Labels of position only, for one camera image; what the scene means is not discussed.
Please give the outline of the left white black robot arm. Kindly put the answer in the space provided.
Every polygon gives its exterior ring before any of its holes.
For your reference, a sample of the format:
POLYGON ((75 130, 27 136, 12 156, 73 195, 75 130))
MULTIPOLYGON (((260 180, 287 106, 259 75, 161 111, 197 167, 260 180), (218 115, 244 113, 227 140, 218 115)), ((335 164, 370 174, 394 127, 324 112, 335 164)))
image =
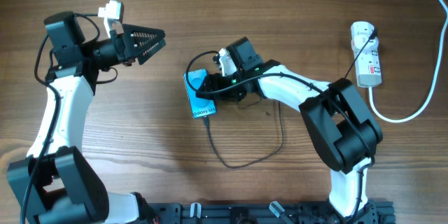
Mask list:
POLYGON ((85 119, 102 71, 143 64, 165 45, 161 29, 124 24, 107 39, 86 40, 79 14, 45 19, 52 43, 41 84, 48 92, 41 128, 25 159, 8 166, 8 183, 20 203, 21 223, 157 223, 137 192, 110 193, 81 152, 85 119))

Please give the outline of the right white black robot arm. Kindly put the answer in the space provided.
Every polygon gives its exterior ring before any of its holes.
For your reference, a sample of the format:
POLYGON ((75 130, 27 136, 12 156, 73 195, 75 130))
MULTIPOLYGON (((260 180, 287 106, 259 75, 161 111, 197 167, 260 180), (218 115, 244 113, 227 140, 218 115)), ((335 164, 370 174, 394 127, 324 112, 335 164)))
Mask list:
POLYGON ((315 151, 330 169, 331 207, 345 223, 361 218, 368 203, 366 174, 383 134, 354 84, 346 78, 312 80, 276 60, 264 61, 246 37, 210 53, 218 73, 191 87, 196 97, 239 102, 253 93, 298 111, 315 151))

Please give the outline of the teal screen Galaxy smartphone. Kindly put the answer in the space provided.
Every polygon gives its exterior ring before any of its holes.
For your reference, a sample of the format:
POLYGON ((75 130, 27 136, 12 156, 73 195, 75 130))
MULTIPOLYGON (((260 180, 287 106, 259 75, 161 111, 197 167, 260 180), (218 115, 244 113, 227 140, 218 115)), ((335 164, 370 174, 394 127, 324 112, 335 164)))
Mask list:
MULTIPOLYGON (((206 69, 198 69, 188 73, 188 80, 195 89, 199 89, 206 76, 206 69)), ((196 96, 196 92, 189 86, 186 74, 183 75, 183 79, 193 118, 200 118, 215 114, 216 106, 214 101, 210 99, 198 98, 196 96)))

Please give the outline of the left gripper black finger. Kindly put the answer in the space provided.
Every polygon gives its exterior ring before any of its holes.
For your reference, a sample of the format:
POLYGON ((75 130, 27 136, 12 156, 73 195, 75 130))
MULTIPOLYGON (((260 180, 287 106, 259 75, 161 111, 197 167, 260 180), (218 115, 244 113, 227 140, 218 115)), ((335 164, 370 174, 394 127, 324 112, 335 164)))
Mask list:
POLYGON ((122 36, 126 46, 135 50, 147 50, 158 44, 165 38, 165 32, 161 29, 140 27, 131 24, 122 25, 122 36))
POLYGON ((152 56, 154 56, 155 53, 157 53, 159 50, 161 50, 166 45, 166 42, 164 39, 162 39, 160 42, 157 42, 155 45, 150 47, 149 49, 145 50, 142 55, 138 56, 138 63, 140 65, 147 62, 152 56))

